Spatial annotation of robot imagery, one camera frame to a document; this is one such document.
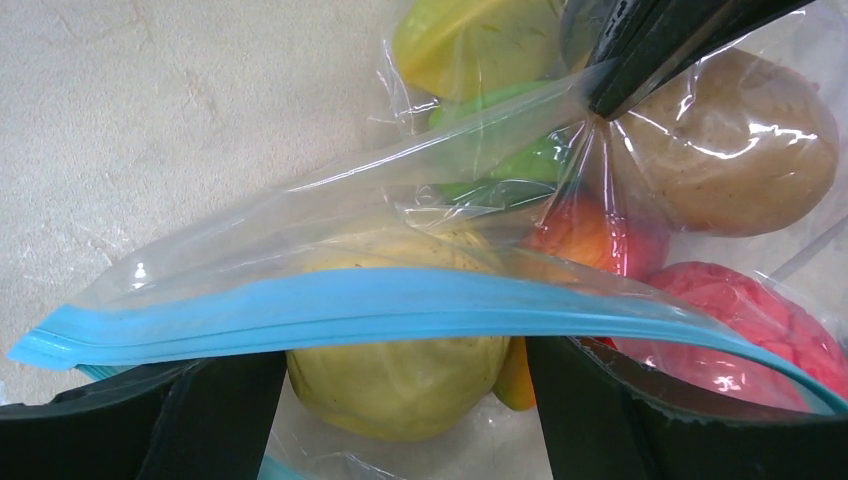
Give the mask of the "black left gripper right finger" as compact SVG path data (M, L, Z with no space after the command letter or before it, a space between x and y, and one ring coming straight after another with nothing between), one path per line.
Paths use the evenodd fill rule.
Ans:
M688 384L589 338L530 337L557 479L843 479L847 418Z

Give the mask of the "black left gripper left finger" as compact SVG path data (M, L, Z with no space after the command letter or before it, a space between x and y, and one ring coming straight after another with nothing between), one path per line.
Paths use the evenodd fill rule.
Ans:
M1 409L4 479L256 479L282 352L143 365Z

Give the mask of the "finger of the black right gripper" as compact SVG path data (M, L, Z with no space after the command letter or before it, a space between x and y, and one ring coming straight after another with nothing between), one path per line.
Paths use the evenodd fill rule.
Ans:
M706 55L728 12L727 1L567 1L561 57L600 69L588 108L612 120Z

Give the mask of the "clear zip bag blue seal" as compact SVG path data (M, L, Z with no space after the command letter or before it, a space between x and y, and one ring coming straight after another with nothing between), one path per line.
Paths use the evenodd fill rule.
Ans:
M330 425L286 375L256 479L557 479L529 370L530 337L596 340L688 384L749 403L847 418L847 13L833 1L727 1L698 61L736 48L811 82L840 135L835 181L790 226L725 237L678 230L623 201L602 166L607 120L588 108L598 67L561 57L543 87L429 128L431 97L391 59L402 1L366 55L381 150L336 160L125 256L49 313L11 360L89 384L176 361L503 336L491 390L432 438L399 442ZM474 181L560 131L555 190L501 207L449 204L434 184ZM472 229L494 273L429 265L306 272L367 233Z

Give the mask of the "yellow fake lemon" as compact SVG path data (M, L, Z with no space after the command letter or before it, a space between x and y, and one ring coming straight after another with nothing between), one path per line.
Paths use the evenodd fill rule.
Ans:
M499 261L472 229L432 235L367 233L334 253L309 257L304 271L431 265L494 273ZM301 403L324 422L386 441L437 436L461 420L493 387L507 357L503 336L398 341L310 348L286 354Z

